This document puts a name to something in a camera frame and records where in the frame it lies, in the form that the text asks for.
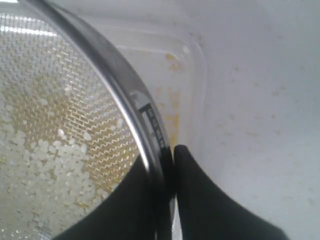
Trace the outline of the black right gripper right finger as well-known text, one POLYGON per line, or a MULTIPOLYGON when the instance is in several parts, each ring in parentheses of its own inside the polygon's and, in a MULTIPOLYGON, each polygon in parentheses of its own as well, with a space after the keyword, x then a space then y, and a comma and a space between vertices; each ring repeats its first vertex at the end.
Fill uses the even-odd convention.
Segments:
POLYGON ((176 195, 185 240, 286 240, 279 227, 224 193, 185 145, 174 148, 176 195))

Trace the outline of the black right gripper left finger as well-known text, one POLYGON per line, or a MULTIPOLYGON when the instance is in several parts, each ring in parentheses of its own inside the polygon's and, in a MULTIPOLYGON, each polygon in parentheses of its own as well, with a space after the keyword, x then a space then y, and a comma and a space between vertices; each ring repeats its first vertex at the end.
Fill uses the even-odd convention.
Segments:
POLYGON ((116 189, 57 240, 153 240, 156 224, 150 185, 138 157, 116 189))

